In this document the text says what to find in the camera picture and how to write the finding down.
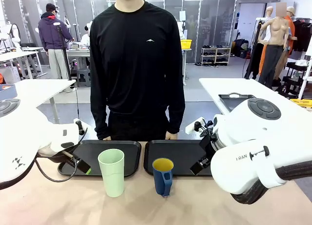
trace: black cap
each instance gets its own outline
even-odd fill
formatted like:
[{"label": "black cap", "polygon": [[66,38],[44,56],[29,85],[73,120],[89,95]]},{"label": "black cap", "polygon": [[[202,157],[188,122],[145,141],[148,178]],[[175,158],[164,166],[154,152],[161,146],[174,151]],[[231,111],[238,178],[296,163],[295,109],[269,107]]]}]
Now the black cap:
[{"label": "black cap", "polygon": [[52,11],[56,11],[57,12],[57,8],[58,7],[56,7],[55,5],[53,5],[53,4],[51,4],[51,3],[48,3],[47,5],[46,5],[46,7],[45,7],[45,10],[47,11],[47,12],[52,12]]}]

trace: glass partition wall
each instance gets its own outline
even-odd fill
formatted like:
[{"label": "glass partition wall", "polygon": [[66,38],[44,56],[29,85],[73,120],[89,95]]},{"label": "glass partition wall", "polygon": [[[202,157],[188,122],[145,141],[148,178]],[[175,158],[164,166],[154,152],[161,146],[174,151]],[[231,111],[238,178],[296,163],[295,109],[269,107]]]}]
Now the glass partition wall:
[{"label": "glass partition wall", "polygon": [[[237,0],[146,0],[173,14],[179,21],[179,12],[186,11],[185,32],[192,40],[192,51],[188,52],[187,63],[200,58],[203,45],[229,45]],[[80,40],[84,27],[115,0],[2,0],[6,21],[16,23],[20,30],[21,43],[41,46],[35,32],[45,5],[54,3],[59,7],[58,18],[68,19],[72,36]]]}]

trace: neck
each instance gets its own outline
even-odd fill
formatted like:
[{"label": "neck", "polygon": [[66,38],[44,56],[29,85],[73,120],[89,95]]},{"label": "neck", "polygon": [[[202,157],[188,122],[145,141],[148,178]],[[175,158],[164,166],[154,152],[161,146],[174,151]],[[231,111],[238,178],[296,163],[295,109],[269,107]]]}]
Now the neck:
[{"label": "neck", "polygon": [[121,12],[131,13],[140,9],[144,0],[116,0],[115,8]]}]

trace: man in black shirt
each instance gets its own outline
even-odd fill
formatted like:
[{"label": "man in black shirt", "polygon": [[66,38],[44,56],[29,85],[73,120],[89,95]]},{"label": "man in black shirt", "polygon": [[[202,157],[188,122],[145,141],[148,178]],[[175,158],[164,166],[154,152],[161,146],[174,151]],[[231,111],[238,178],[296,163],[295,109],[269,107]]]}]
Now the man in black shirt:
[{"label": "man in black shirt", "polygon": [[116,0],[94,19],[90,51],[97,137],[176,140],[185,101],[175,18],[144,0]]}]

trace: blue mug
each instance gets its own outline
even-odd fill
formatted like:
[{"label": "blue mug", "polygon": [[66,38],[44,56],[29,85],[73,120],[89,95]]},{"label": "blue mug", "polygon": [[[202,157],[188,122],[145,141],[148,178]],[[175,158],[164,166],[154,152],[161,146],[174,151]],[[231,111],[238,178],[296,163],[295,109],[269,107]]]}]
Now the blue mug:
[{"label": "blue mug", "polygon": [[163,197],[169,196],[174,163],[167,158],[158,158],[153,161],[152,166],[156,192]]}]

